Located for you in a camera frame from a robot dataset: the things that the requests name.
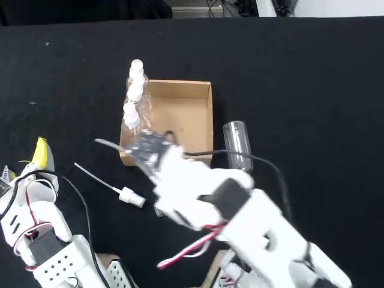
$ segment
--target cardboard box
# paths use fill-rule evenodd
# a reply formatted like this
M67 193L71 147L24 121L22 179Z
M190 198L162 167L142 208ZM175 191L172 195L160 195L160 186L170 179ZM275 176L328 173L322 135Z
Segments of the cardboard box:
M152 97L151 124L158 133L172 130L187 152L213 150L212 88L210 82L151 80L148 84ZM121 134L120 145L128 139ZM126 166L134 161L125 153L120 158ZM193 158L211 164L212 155Z

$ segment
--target white wall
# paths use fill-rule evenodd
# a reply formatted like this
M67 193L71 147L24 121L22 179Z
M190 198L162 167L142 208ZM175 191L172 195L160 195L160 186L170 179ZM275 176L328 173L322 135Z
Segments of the white wall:
M384 16L384 0L299 0L296 17Z

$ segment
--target robotic arm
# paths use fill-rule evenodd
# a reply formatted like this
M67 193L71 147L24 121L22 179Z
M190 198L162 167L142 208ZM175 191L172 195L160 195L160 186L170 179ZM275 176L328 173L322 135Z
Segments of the robotic arm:
M21 175L16 177L6 167L0 178L1 226L14 254L43 288L134 287L118 260L106 269L85 237L72 235L55 205L58 177L49 173L54 170L52 152L39 138L34 157Z
M158 214L196 231L220 227L216 239L227 242L258 279L239 286L351 288L348 276L290 225L264 191L253 188L250 175L185 159L181 146L151 131L125 152L156 185ZM246 274L233 268L238 277Z
M202 254L213 238L231 246L221 267L236 279L235 286L351 288L348 276L290 225L264 191L254 189L250 175L210 169L202 162L185 159L181 146L150 131L123 151L154 182L159 215L196 231L212 230L191 245L190 250L202 247L194 256ZM19 177L7 169L3 173L0 223L6 242L43 288L135 287L119 262L105 269L88 241L82 235L72 235L55 205L58 179L40 171L54 168L49 146L39 139L32 163ZM186 251L179 254L188 256ZM249 269L232 263L235 255Z

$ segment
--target bottle cap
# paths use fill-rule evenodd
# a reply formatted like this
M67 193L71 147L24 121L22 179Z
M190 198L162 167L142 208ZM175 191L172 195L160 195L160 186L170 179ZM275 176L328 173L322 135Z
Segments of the bottle cap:
M140 117L136 111L136 107L133 103L125 103L124 110L124 123L129 129L136 128L140 124Z
M140 78L135 79L132 85L128 88L127 97L130 102L137 104L143 97L143 84Z
M124 201L125 203L131 203L136 207L143 207L145 203L145 198L136 194L133 190L124 187L120 190L119 200Z
M130 78L135 79L137 76L144 76L143 62L135 59L131 63Z

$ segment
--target black table surface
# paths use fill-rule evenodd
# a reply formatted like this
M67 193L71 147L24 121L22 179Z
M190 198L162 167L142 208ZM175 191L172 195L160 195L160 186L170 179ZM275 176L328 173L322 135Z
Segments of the black table surface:
M298 230L355 287L379 285L383 265L384 18L145 20L0 29L0 161L20 171L38 136L56 170L88 202L97 252L119 255L140 287L200 285L222 244L199 259L156 264L201 234L157 218L152 184L115 151L128 66L153 79L212 82L215 147L221 127L247 123L252 152L278 164ZM148 198L137 209L73 168ZM227 167L215 156L213 167ZM255 163L257 187L281 205L273 172ZM80 200L61 184L58 206L86 235ZM2 287L38 287L0 242Z

